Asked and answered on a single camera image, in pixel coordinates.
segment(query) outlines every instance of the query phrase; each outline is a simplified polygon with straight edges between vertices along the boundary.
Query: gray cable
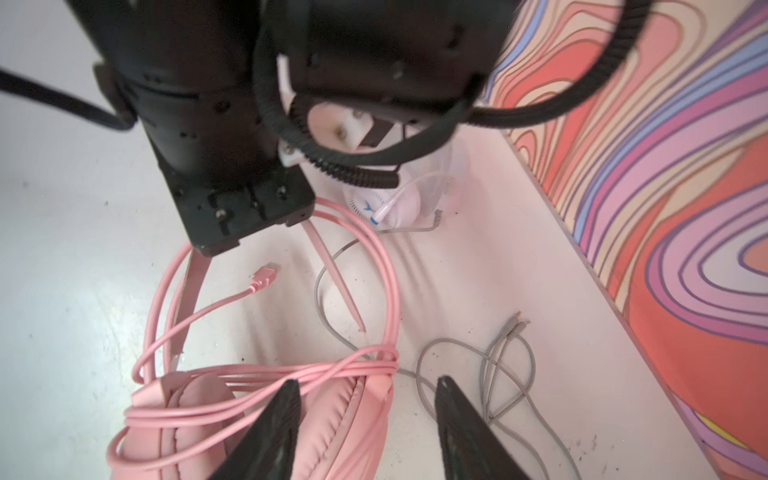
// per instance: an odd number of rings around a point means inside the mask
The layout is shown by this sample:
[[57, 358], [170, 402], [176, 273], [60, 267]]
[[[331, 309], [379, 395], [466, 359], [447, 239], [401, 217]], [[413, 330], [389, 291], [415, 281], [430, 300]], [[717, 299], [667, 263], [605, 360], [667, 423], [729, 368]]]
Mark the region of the gray cable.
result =
[[[385, 234], [385, 233], [415, 233], [415, 232], [429, 232], [434, 229], [436, 229], [439, 224], [440, 220], [442, 218], [442, 212], [440, 210], [435, 212], [435, 219], [432, 223], [431, 227], [425, 227], [425, 228], [397, 228], [397, 229], [390, 229], [390, 230], [382, 230], [379, 232], [379, 234]], [[354, 247], [359, 240], [355, 239], [349, 242], [344, 247], [341, 247], [339, 251], [333, 254], [333, 259], [335, 260], [338, 258], [342, 253], [349, 250], [351, 247]], [[326, 329], [334, 336], [336, 339], [338, 339], [341, 343], [349, 347], [351, 350], [356, 351], [358, 350], [358, 347], [355, 346], [354, 343], [350, 342], [346, 338], [344, 338], [336, 329], [333, 328], [333, 326], [328, 321], [328, 317], [325, 314], [325, 311], [323, 310], [323, 306], [320, 304], [320, 297], [319, 297], [319, 286], [320, 286], [320, 280], [322, 280], [323, 275], [326, 273], [326, 268], [323, 267], [319, 274], [317, 275], [317, 280], [315, 280], [315, 289], [314, 289], [314, 300], [315, 300], [315, 310], [317, 311], [317, 316], [320, 318], [320, 322], [326, 327]], [[515, 331], [515, 328], [518, 327], [518, 325], [522, 325], [522, 323], [519, 321], [519, 314], [512, 319], [510, 319], [505, 326], [502, 328], [502, 330], [499, 332], [499, 334], [494, 338], [494, 340], [491, 342], [491, 344], [488, 346], [485, 352], [482, 352], [475, 347], [461, 342], [459, 340], [455, 339], [437, 339], [431, 341], [424, 349], [421, 351], [421, 354], [419, 355], [419, 361], [416, 364], [416, 371], [412, 372], [407, 369], [400, 369], [398, 370], [398, 373], [401, 373], [405, 376], [409, 376], [413, 378], [416, 381], [416, 391], [419, 394], [419, 400], [421, 401], [422, 405], [424, 406], [424, 410], [427, 411], [427, 413], [437, 421], [437, 415], [435, 414], [435, 410], [432, 408], [432, 405], [429, 403], [429, 401], [426, 398], [426, 395], [424, 393], [423, 386], [427, 385], [427, 387], [432, 390], [432, 392], [437, 391], [437, 387], [428, 381], [424, 376], [421, 374], [421, 368], [422, 368], [422, 361], [428, 352], [433, 346], [438, 345], [440, 343], [453, 343], [455, 345], [461, 346], [465, 349], [468, 349], [476, 354], [478, 354], [480, 357], [482, 357], [482, 364], [480, 368], [480, 380], [479, 380], [479, 386], [480, 386], [480, 396], [481, 396], [481, 415], [485, 422], [487, 422], [489, 425], [493, 424], [497, 426], [502, 432], [504, 432], [506, 435], [510, 436], [517, 442], [519, 442], [525, 449], [527, 449], [531, 455], [536, 459], [536, 462], [541, 467], [541, 470], [544, 472], [544, 476], [547, 480], [550, 480], [549, 478], [549, 472], [547, 471], [546, 465], [544, 464], [544, 460], [541, 458], [541, 456], [536, 451], [536, 448], [534, 448], [533, 445], [531, 445], [530, 442], [525, 440], [522, 436], [520, 436], [517, 432], [510, 429], [509, 427], [503, 425], [500, 422], [500, 418], [509, 412], [512, 408], [514, 408], [519, 402], [521, 402], [523, 399], [527, 399], [528, 403], [531, 405], [531, 410], [533, 410], [534, 415], [536, 415], [536, 418], [541, 422], [541, 424], [545, 427], [547, 432], [552, 436], [552, 438], [555, 440], [555, 442], [558, 444], [560, 449], [565, 454], [565, 457], [568, 459], [568, 461], [571, 463], [571, 467], [573, 467], [574, 472], [576, 473], [576, 477], [578, 480], [581, 480], [581, 474], [578, 471], [578, 468], [576, 466], [576, 463], [574, 462], [574, 459], [571, 457], [570, 453], [568, 452], [568, 449], [565, 447], [565, 444], [560, 440], [560, 437], [558, 437], [557, 433], [554, 432], [552, 427], [547, 423], [546, 420], [544, 420], [544, 417], [541, 415], [541, 413], [536, 408], [536, 405], [533, 403], [533, 399], [531, 398], [528, 391], [533, 386], [534, 378], [536, 375], [536, 358], [533, 353], [533, 349], [531, 348], [531, 345], [518, 334], [518, 332]], [[517, 377], [515, 377], [509, 370], [507, 370], [502, 364], [501, 359], [504, 355], [504, 352], [507, 348], [507, 345], [513, 340], [513, 339], [519, 339], [525, 348], [528, 351], [528, 356], [531, 359], [531, 375], [528, 377], [528, 380], [523, 384]], [[501, 342], [504, 342], [501, 348], [501, 352], [498, 355], [498, 360], [494, 359], [494, 355], [492, 354], [494, 350], [498, 347], [498, 344]], [[494, 371], [491, 377], [490, 382], [488, 382], [488, 375], [490, 374], [490, 368], [494, 367]], [[519, 389], [520, 392], [512, 397], [512, 399], [508, 400], [507, 403], [502, 406], [497, 412], [491, 412], [490, 411], [490, 405], [491, 405], [491, 398], [493, 395], [493, 389], [496, 377], [498, 375], [498, 371], [501, 370], [502, 373], [504, 373]], [[486, 385], [488, 385], [488, 392], [486, 395]]]

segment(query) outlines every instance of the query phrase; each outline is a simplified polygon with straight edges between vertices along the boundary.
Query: coiled pink cable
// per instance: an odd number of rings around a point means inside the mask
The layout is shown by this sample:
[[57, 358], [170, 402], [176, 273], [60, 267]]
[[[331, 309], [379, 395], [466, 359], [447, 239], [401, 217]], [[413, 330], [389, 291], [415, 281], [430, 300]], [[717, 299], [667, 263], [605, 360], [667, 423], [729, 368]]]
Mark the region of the coiled pink cable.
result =
[[[225, 402], [203, 406], [172, 409], [128, 409], [125, 413], [126, 427], [112, 439], [108, 446], [107, 461], [112, 468], [153, 470], [173, 465], [186, 458], [198, 455], [240, 430], [247, 428], [256, 420], [261, 413], [261, 409], [245, 415], [242, 419], [237, 420], [215, 435], [208, 437], [188, 449], [150, 461], [132, 461], [122, 458], [118, 453], [120, 443], [127, 434], [129, 427], [148, 427], [157, 429], [177, 428], [192, 425], [208, 425], [210, 423], [232, 419], [233, 417], [244, 414], [249, 409], [254, 408], [260, 402], [267, 400], [288, 379], [298, 380], [300, 382], [301, 394], [306, 395], [331, 378], [395, 375], [399, 368], [397, 363], [399, 354], [396, 348], [396, 343], [400, 324], [400, 291], [392, 260], [389, 258], [386, 248], [376, 232], [370, 228], [365, 221], [358, 218], [345, 207], [333, 203], [330, 200], [319, 198], [316, 203], [319, 206], [333, 210], [341, 217], [321, 211], [316, 211], [313, 216], [334, 222], [352, 233], [371, 254], [373, 262], [382, 276], [382, 282], [386, 293], [386, 324], [381, 344], [359, 349], [357, 352], [354, 352], [352, 355], [347, 356], [345, 359], [341, 359], [338, 362], [319, 362], [299, 366], [221, 365], [191, 370], [188, 373], [193, 377], [204, 374], [215, 374], [224, 380], [233, 391], [245, 392], [246, 394]], [[312, 240], [313, 245], [320, 252], [320, 246], [317, 243], [319, 237], [313, 238]], [[157, 288], [157, 292], [152, 300], [150, 312], [147, 317], [147, 330], [144, 334], [144, 352], [139, 357], [131, 372], [131, 376], [136, 383], [148, 385], [157, 378], [154, 355], [161, 347], [163, 349], [168, 349], [170, 347], [170, 340], [173, 339], [175, 335], [182, 332], [188, 328], [189, 325], [208, 313], [232, 302], [241, 300], [258, 290], [266, 288], [273, 281], [274, 274], [276, 273], [274, 270], [264, 267], [254, 276], [253, 283], [248, 289], [206, 306], [186, 319], [181, 320], [176, 325], [173, 325], [173, 322], [170, 320], [170, 315], [174, 314], [175, 305], [177, 305], [180, 297], [181, 287], [179, 287], [175, 292], [174, 300], [171, 303], [172, 311], [169, 313], [169, 320], [166, 323], [165, 333], [160, 336], [160, 338], [156, 338], [157, 325], [159, 323], [163, 301], [167, 296], [174, 276], [191, 250], [192, 246], [187, 244], [175, 256], [163, 275], [160, 285]], [[350, 307], [350, 312], [357, 321], [359, 314], [356, 316], [356, 312], [352, 310], [352, 307]], [[364, 358], [374, 353], [378, 354], [375, 359], [368, 360]], [[167, 360], [169, 358], [168, 355], [164, 355], [164, 367], [166, 369], [169, 366]], [[365, 457], [365, 454], [371, 448], [372, 440], [382, 433], [383, 429], [386, 427], [386, 417], [392, 405], [392, 397], [393, 392], [390, 391], [387, 395], [381, 416], [376, 420], [371, 431], [363, 439], [358, 450], [339, 467], [337, 470], [338, 473], [334, 475], [335, 478], [345, 478], [355, 465], [359, 463], [360, 459]]]

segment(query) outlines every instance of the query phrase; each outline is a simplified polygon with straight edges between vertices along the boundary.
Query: swirl pattern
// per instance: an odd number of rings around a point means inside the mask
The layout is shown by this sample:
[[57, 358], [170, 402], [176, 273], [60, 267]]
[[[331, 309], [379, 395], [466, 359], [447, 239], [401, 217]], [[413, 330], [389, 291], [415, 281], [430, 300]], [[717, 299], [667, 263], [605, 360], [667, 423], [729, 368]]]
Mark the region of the swirl pattern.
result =
[[[544, 100], [620, 0], [528, 0], [485, 91]], [[510, 132], [724, 478], [768, 478], [768, 2], [657, 0], [609, 85]]]

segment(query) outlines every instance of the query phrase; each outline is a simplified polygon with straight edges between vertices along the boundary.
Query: white surface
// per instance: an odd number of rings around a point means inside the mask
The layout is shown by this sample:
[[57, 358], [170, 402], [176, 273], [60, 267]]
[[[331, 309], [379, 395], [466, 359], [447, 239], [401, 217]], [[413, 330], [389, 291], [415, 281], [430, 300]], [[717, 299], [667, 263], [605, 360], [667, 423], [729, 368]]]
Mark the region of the white surface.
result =
[[[104, 104], [95, 58], [63, 2], [0, 3], [3, 67]], [[405, 300], [402, 364], [413, 367], [437, 336], [485, 346], [522, 310], [538, 360], [532, 395], [585, 479], [716, 478], [500, 134], [465, 129], [460, 139], [472, 152], [462, 211], [446, 212], [436, 232], [386, 241]], [[140, 128], [113, 133], [0, 94], [0, 157], [3, 476], [107, 478], [104, 449], [134, 388], [144, 315], [184, 232]], [[310, 179], [328, 191], [318, 174]], [[349, 239], [316, 224], [332, 249]], [[271, 228], [216, 258], [201, 302], [239, 291], [270, 261], [283, 266], [277, 282], [195, 325], [182, 368], [346, 354], [313, 312], [321, 262], [299, 228]], [[370, 262], [355, 250], [340, 265], [375, 338], [383, 304]], [[351, 333], [338, 293], [324, 290], [329, 317]], [[448, 346], [430, 357], [429, 374], [449, 373], [477, 398], [478, 359]], [[508, 363], [525, 371], [520, 352]], [[396, 386], [378, 478], [442, 479], [435, 425], [412, 380]], [[572, 478], [525, 404], [505, 421], [539, 449], [552, 478]]]

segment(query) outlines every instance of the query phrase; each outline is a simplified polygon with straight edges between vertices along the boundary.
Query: pink headphones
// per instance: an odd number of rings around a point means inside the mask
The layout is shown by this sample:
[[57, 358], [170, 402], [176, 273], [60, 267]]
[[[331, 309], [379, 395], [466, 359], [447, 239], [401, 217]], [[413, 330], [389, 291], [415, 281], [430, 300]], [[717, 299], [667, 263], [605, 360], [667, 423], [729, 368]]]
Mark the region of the pink headphones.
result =
[[[114, 480], [208, 478], [288, 379], [299, 381], [303, 399], [291, 479], [374, 478], [394, 396], [392, 376], [398, 369], [399, 285], [386, 249], [365, 221], [329, 200], [318, 199], [317, 205], [335, 214], [316, 211], [313, 216], [351, 232], [371, 254], [382, 276], [386, 327], [381, 344], [362, 348], [337, 362], [278, 367], [222, 365], [177, 371], [187, 330], [193, 322], [267, 288], [277, 276], [274, 266], [263, 266], [243, 292], [194, 312], [210, 259], [187, 244], [166, 270], [152, 301], [144, 353], [132, 371], [134, 381], [142, 387], [132, 395], [132, 407], [125, 413], [126, 427], [108, 447], [107, 460]], [[364, 331], [325, 244], [309, 220], [302, 225]], [[187, 272], [170, 302], [164, 334], [156, 338], [163, 301], [187, 257]], [[154, 356], [161, 347], [165, 375], [157, 377]]]

